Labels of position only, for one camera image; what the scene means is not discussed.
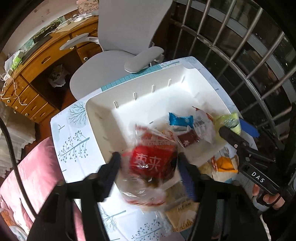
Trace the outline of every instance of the white plastic tray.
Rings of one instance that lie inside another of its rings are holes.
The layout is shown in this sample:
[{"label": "white plastic tray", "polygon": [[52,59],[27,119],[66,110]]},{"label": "white plastic tray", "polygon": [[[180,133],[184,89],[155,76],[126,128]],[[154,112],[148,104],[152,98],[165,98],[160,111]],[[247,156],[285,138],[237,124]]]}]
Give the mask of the white plastic tray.
[{"label": "white plastic tray", "polygon": [[[90,98],[86,113],[103,158],[108,162],[112,152],[128,147],[135,123],[165,122],[169,112],[193,115],[192,106],[213,116],[230,113],[197,69],[177,65],[137,77]],[[212,145],[201,140],[194,149],[186,148],[185,154],[190,163],[201,166],[225,144],[221,138]]]}]

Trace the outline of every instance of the pink sofa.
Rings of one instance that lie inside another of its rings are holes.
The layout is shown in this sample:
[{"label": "pink sofa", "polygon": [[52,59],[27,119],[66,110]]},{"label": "pink sofa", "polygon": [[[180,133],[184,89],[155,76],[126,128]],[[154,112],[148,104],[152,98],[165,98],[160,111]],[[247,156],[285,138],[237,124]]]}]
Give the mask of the pink sofa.
[{"label": "pink sofa", "polygon": [[[38,213],[46,198],[63,174],[60,169],[52,137],[39,143],[18,165],[24,188]],[[30,212],[12,171],[0,187],[0,206],[13,212],[17,224],[29,232],[35,218]],[[84,241],[81,212],[75,205],[74,220],[77,238]]]}]

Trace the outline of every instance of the window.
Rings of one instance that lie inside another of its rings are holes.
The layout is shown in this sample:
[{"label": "window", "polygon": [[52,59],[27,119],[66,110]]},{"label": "window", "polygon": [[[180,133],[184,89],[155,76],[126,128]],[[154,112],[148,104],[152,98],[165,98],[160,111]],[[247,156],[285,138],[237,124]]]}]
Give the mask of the window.
[{"label": "window", "polygon": [[[214,42],[222,25],[223,16],[227,13],[231,2],[232,0],[211,1],[210,13],[213,17],[207,15],[205,18],[200,32],[200,35],[203,38],[206,38],[212,43]],[[206,0],[193,1],[192,7],[188,10],[185,25],[193,31],[197,31],[200,25],[205,4]],[[186,5],[174,3],[172,9],[172,19],[182,23]],[[268,111],[270,112],[265,113],[259,103],[254,105],[254,103],[257,102],[257,99],[242,79],[242,75],[248,76],[248,74],[261,62],[263,56],[259,53],[266,53],[282,33],[279,26],[265,11],[262,12],[253,29],[252,37],[248,39],[240,49],[234,59],[234,63],[229,63],[229,58],[239,47],[242,41],[242,36],[254,21],[258,9],[259,6],[252,0],[236,0],[228,22],[229,27],[227,25],[225,26],[216,46],[213,47],[214,49],[210,50],[208,45],[205,45],[202,38],[200,38],[196,40],[191,55],[198,59],[208,69],[228,94],[231,93],[233,102],[238,110],[242,111],[242,115],[246,121],[256,126],[264,123],[267,128],[270,128],[268,124],[272,121],[270,116],[275,117],[289,109],[291,106],[290,100],[294,98],[296,99],[296,96],[291,97],[294,92],[289,91],[287,92],[289,95],[288,97],[286,93],[287,86],[280,86],[261,101],[261,103],[267,106]],[[166,50],[166,57],[168,60],[173,58],[179,32],[179,27],[175,25],[170,26],[168,33],[168,47]],[[194,35],[186,30],[182,31],[175,58],[188,56],[194,37]],[[249,77],[249,81],[253,84],[259,95],[263,96],[279,82],[277,76],[281,76],[283,72],[287,73],[295,66],[295,64],[296,51],[292,47],[289,39],[284,36],[280,44],[272,53],[272,58],[267,59],[267,62],[263,63],[257,71]],[[296,73],[291,76],[290,80],[296,89]],[[289,113],[274,120],[276,130],[280,130],[280,133],[278,134],[285,133],[285,128],[288,128],[286,124],[288,119]]]}]

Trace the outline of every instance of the snack package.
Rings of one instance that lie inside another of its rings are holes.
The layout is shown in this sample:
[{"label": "snack package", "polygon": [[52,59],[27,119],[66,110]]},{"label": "snack package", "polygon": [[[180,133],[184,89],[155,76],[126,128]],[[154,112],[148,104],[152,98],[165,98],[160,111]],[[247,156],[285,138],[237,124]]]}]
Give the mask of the snack package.
[{"label": "snack package", "polygon": [[192,226],[195,221],[199,203],[186,200],[165,212],[174,231],[181,232]]},{"label": "snack package", "polygon": [[230,158],[228,149],[225,147],[211,158],[211,163],[215,171],[234,173],[238,172],[237,156]]},{"label": "snack package", "polygon": [[238,135],[240,135],[242,132],[239,122],[239,115],[237,113],[219,116],[218,118],[215,118],[214,123],[218,130],[221,126],[226,126]]},{"label": "snack package", "polygon": [[177,142],[170,130],[135,127],[135,145],[122,155],[124,184],[119,187],[131,204],[159,206],[165,203],[161,185],[170,180],[177,165]]},{"label": "snack package", "polygon": [[211,162],[211,160],[207,161],[205,164],[198,167],[198,170],[201,174],[206,174],[211,178],[213,177],[213,173],[217,171],[213,168],[213,163]]},{"label": "snack package", "polygon": [[173,133],[182,147],[186,148],[196,142],[199,142],[199,138],[195,133],[195,130],[190,128],[190,126],[187,126],[186,130],[181,131],[180,129],[181,126],[179,128],[174,128]]},{"label": "snack package", "polygon": [[208,113],[196,107],[195,116],[193,117],[193,128],[200,139],[204,139],[209,143],[215,141],[216,132],[213,124],[213,117]]},{"label": "snack package", "polygon": [[193,116],[179,117],[173,113],[169,113],[169,121],[171,126],[190,126],[193,128]]},{"label": "snack package", "polygon": [[180,181],[166,190],[166,204],[157,211],[156,216],[161,220],[166,234],[181,232],[193,224],[197,206],[198,203],[187,197]]}]

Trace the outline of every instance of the office chair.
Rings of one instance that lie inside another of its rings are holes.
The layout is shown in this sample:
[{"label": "office chair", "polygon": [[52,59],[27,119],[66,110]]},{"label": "office chair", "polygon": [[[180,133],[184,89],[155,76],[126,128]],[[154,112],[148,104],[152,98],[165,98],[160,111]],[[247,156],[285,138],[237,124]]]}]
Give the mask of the office chair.
[{"label": "office chair", "polygon": [[70,89],[79,100],[94,90],[130,73],[137,73],[154,60],[163,60],[164,50],[152,46],[152,38],[172,0],[100,0],[98,38],[81,34],[60,47],[82,42],[100,44],[94,55],[72,76]]}]

